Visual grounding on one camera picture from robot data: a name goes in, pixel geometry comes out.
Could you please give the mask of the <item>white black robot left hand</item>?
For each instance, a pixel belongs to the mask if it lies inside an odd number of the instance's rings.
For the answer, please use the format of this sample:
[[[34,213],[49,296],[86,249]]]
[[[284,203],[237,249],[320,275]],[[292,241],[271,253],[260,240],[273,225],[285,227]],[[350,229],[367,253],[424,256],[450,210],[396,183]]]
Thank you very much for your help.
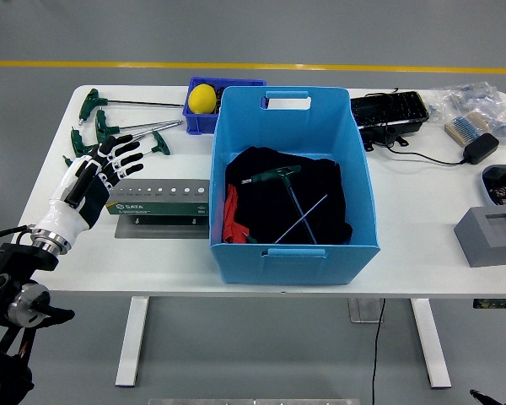
[[[57,254],[69,251],[82,232],[93,228],[110,190],[143,168],[139,146],[132,135],[110,136],[76,158],[51,195],[47,214],[32,230],[32,244],[49,245]]]

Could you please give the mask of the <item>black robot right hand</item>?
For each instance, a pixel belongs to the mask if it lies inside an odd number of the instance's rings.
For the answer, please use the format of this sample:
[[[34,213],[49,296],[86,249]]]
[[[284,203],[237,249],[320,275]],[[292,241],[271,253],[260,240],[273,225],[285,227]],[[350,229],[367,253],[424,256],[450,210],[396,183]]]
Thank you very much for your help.
[[[477,400],[482,405],[506,405],[506,403],[502,403],[496,400],[495,398],[490,397],[475,389],[470,389],[469,393],[475,400]]]

